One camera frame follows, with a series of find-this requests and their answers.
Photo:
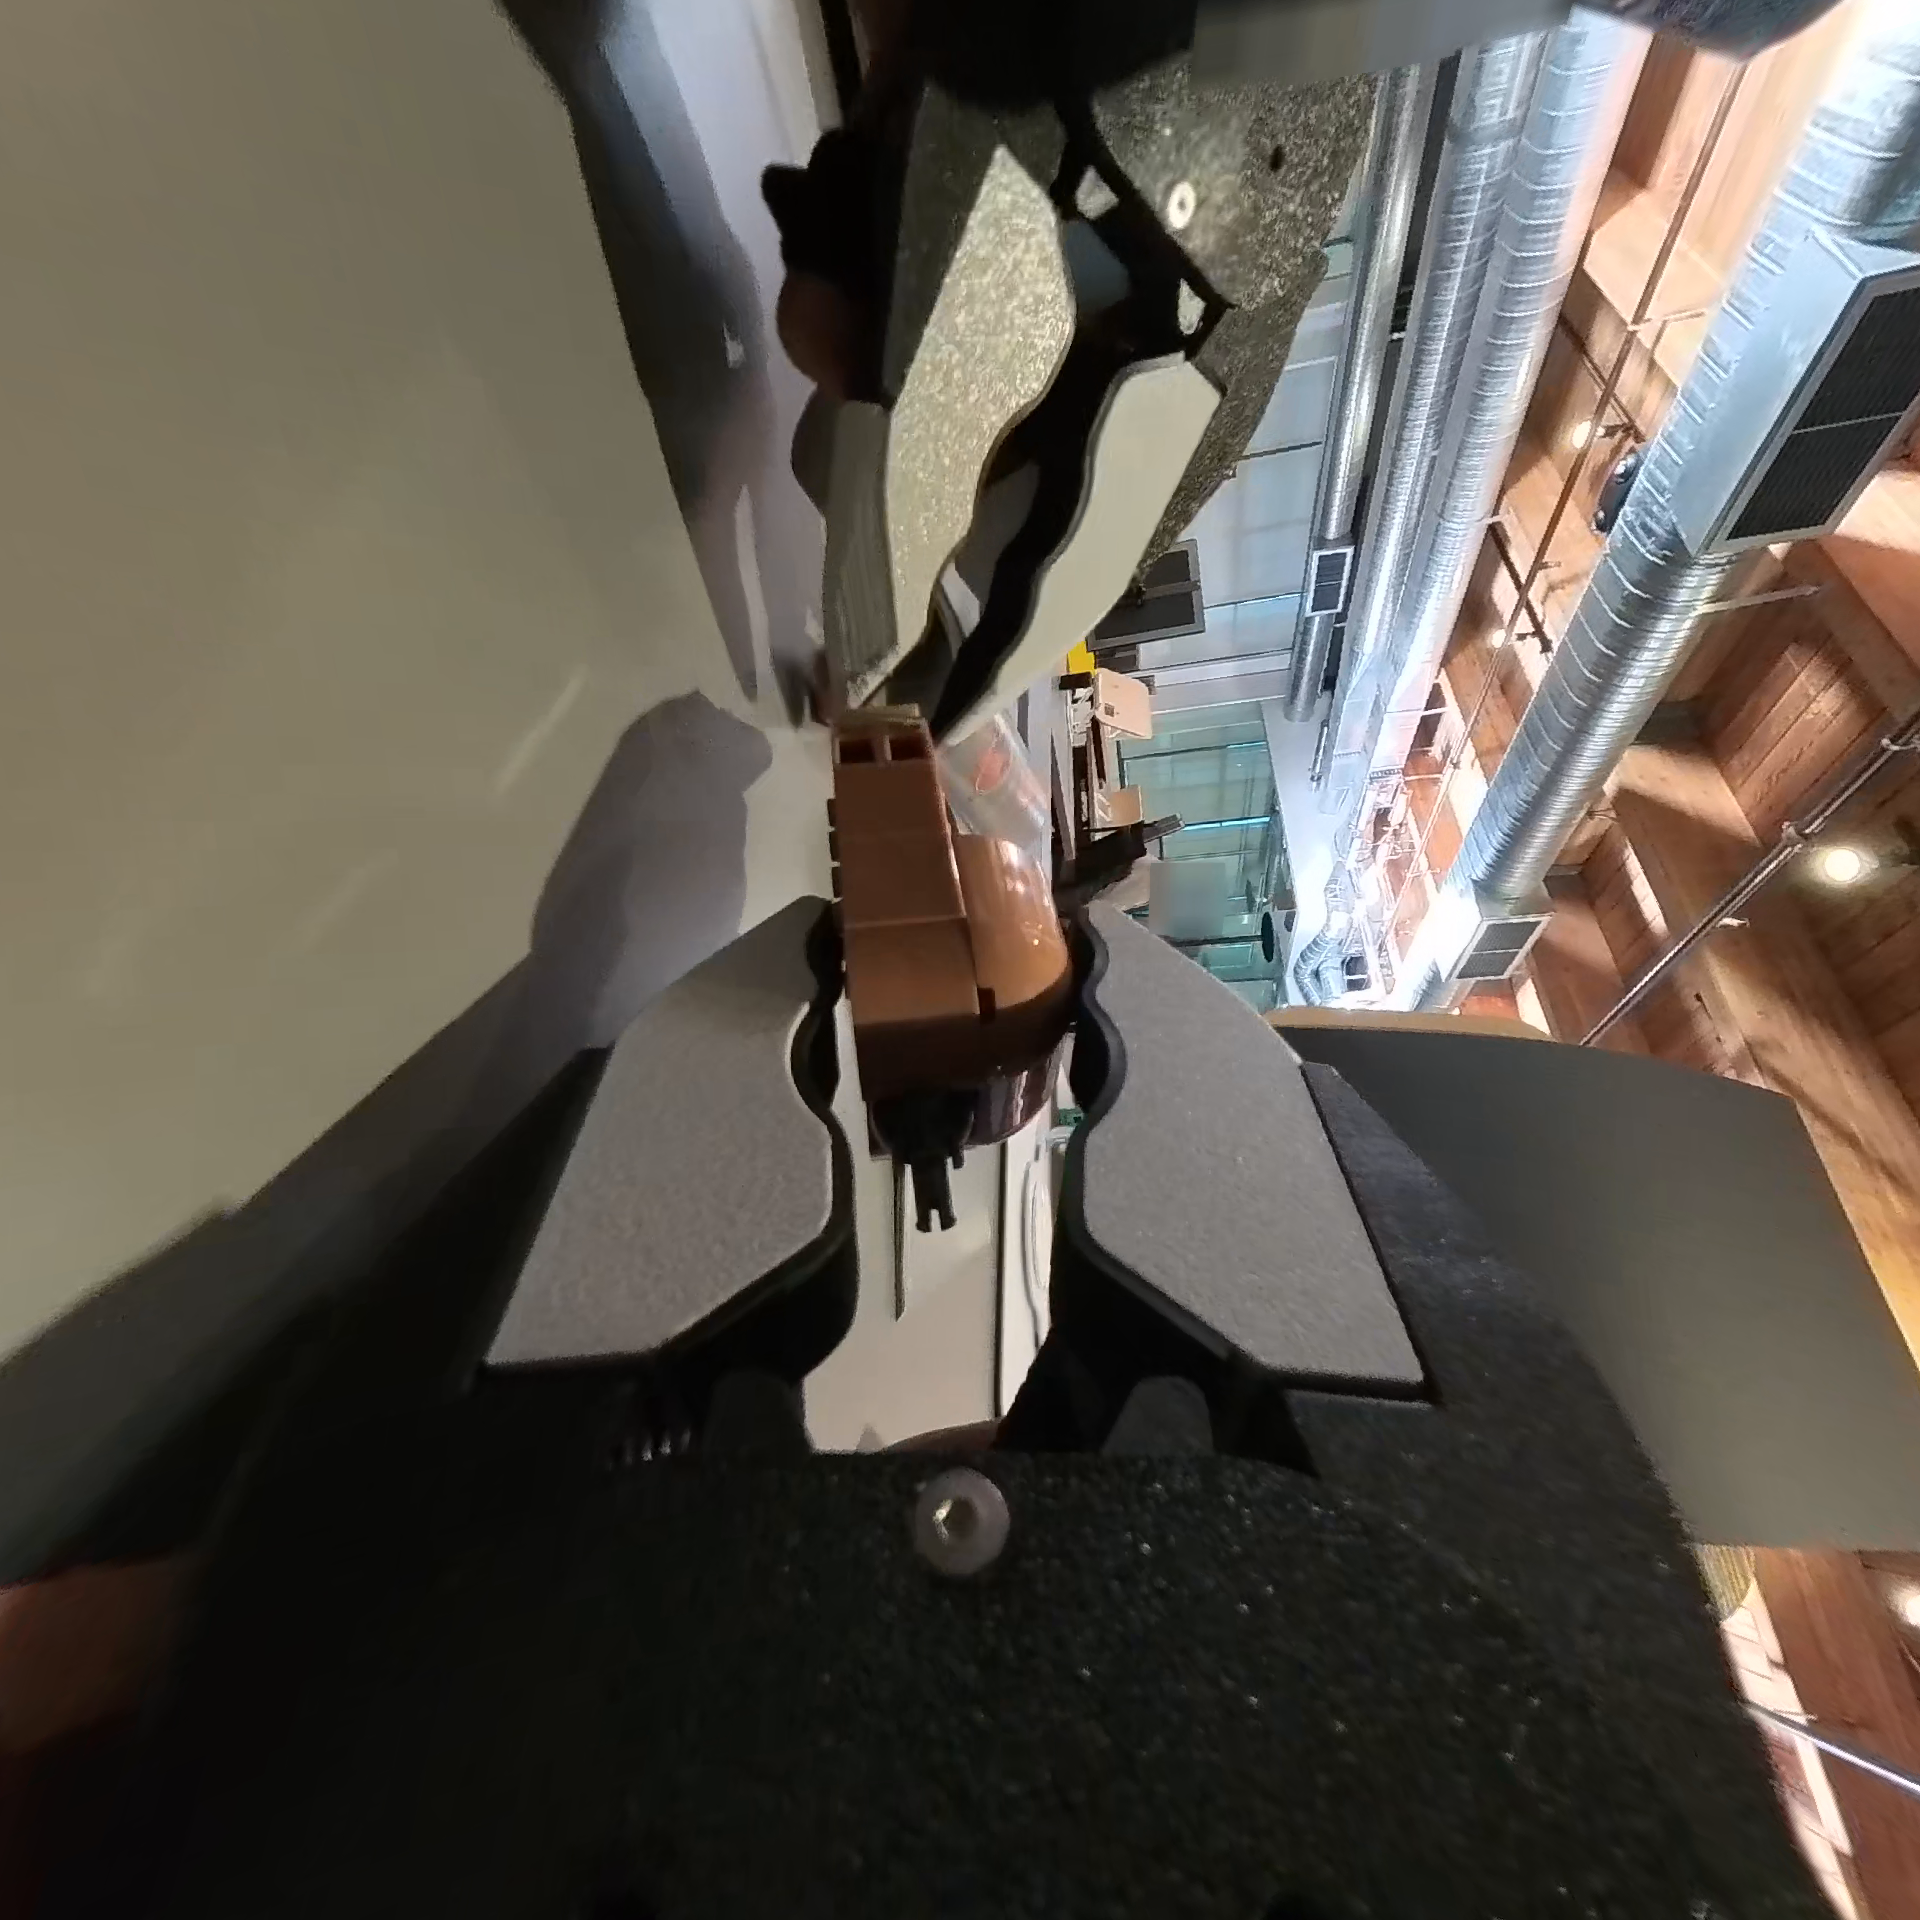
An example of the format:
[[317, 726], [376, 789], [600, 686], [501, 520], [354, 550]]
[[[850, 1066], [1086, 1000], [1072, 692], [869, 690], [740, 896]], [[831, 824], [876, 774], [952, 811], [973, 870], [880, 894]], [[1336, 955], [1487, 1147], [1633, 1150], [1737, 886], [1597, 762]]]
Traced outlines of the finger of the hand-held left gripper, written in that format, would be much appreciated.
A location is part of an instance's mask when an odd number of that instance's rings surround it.
[[972, 635], [937, 702], [935, 736], [969, 736], [1116, 610], [1221, 404], [1185, 357], [1122, 369], [1082, 438], [1038, 467]]
[[1050, 197], [1058, 125], [922, 86], [880, 312], [876, 401], [825, 425], [823, 650], [845, 709], [922, 642], [1004, 438], [1060, 372], [1073, 299]]

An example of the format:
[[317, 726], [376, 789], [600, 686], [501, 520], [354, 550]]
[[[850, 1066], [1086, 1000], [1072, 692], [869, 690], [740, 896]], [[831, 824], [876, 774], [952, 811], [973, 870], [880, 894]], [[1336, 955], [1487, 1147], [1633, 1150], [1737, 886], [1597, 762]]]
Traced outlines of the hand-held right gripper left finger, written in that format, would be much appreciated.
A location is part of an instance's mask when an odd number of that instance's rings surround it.
[[613, 1042], [487, 1348], [498, 1372], [650, 1360], [840, 1265], [828, 901], [793, 901]]

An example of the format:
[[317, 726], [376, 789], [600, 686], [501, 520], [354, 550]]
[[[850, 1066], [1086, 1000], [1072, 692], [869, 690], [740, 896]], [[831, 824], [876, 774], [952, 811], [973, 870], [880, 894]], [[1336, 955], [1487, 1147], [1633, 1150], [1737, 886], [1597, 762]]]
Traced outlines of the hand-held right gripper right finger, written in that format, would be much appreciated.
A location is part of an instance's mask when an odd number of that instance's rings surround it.
[[1080, 922], [1062, 1225], [1210, 1358], [1420, 1398], [1423, 1368], [1296, 1051], [1105, 904]]

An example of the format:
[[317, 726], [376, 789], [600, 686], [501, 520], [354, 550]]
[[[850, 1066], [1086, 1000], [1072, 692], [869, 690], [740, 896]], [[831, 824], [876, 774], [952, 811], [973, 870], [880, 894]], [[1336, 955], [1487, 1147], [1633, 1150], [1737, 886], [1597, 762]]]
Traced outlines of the brown brick vehicle model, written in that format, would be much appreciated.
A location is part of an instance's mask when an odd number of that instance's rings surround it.
[[952, 1173], [1045, 1105], [1077, 974], [1045, 854], [958, 824], [914, 706], [831, 724], [831, 904], [870, 1150], [916, 1233], [956, 1224]]

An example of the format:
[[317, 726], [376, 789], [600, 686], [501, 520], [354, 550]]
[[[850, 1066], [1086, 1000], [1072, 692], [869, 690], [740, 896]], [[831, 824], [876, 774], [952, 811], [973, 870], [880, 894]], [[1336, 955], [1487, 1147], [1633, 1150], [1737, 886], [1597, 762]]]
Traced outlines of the desk monitor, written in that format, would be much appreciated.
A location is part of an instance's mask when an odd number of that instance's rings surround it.
[[1537, 1284], [1698, 1544], [1916, 1553], [1912, 1355], [1788, 1097], [1513, 1018], [1273, 1025]]

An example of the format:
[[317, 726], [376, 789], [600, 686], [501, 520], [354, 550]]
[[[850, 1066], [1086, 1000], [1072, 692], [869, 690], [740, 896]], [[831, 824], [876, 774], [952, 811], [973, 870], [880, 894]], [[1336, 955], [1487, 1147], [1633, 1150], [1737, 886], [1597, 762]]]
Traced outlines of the grey desk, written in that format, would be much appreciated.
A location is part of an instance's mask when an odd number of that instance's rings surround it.
[[825, 5], [4, 5], [4, 1589], [825, 892]]

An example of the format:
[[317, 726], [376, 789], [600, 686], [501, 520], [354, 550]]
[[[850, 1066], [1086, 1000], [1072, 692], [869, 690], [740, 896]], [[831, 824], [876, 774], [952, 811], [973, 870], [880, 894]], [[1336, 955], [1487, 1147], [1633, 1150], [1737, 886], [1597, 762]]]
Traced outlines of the person's left hand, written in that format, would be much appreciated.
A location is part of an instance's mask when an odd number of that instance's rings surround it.
[[791, 272], [775, 304], [775, 326], [786, 358], [806, 381], [833, 397], [854, 392], [866, 330], [861, 312], [839, 286]]

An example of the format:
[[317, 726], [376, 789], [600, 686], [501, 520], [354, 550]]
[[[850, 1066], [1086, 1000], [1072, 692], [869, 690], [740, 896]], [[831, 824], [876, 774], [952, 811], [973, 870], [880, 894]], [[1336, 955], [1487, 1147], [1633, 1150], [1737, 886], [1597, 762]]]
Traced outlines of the ceiling metal rod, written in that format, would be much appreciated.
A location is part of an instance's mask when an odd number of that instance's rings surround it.
[[1666, 982], [1669, 974], [1689, 963], [1700, 947], [1718, 938], [1724, 930], [1740, 929], [1743, 923], [1743, 909], [1758, 901], [1790, 864], [1820, 851], [1837, 819], [1850, 810], [1874, 782], [1889, 773], [1894, 762], [1909, 758], [1916, 753], [1918, 709], [1912, 706], [1896, 723], [1886, 726], [1872, 748], [1862, 748], [1855, 756], [1844, 762], [1837, 774], [1817, 789], [1807, 808], [1790, 816], [1759, 860], [1718, 898], [1713, 898], [1682, 936], [1673, 938], [1640, 974], [1632, 979], [1622, 994], [1600, 1016], [1576, 1045], [1600, 1045], [1625, 1019], [1633, 1018]]

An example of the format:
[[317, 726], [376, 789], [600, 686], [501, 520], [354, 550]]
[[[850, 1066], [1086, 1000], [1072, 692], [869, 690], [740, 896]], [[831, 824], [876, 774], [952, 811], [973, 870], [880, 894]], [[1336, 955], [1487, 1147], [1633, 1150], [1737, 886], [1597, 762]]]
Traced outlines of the slim silver spiral duct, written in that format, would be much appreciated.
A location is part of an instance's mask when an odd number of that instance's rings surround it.
[[1460, 58], [1327, 748], [1397, 763], [1495, 515], [1647, 35], [1576, 10]]

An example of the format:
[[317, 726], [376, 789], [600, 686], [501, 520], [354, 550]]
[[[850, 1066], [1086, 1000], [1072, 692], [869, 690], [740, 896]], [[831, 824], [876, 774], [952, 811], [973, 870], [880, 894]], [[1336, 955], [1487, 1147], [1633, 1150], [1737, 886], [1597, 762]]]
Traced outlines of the large silver spiral duct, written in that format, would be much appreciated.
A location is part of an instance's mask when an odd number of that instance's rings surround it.
[[1700, 554], [1724, 484], [1716, 417], [1754, 344], [1874, 277], [1916, 277], [1918, 5], [1862, 5], [1737, 275], [1626, 492], [1447, 886], [1497, 916], [1528, 901], [1633, 742], [1740, 560]]

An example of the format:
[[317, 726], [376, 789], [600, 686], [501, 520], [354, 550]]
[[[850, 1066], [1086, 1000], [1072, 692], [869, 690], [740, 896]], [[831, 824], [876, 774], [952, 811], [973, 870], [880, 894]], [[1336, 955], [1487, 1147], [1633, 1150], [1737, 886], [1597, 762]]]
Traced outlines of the duct vent grille box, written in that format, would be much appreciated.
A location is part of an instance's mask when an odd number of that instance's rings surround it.
[[1916, 420], [1916, 277], [1874, 277], [1847, 304], [1785, 321], [1740, 371], [1754, 379], [1713, 419], [1724, 500], [1698, 550], [1824, 538]]

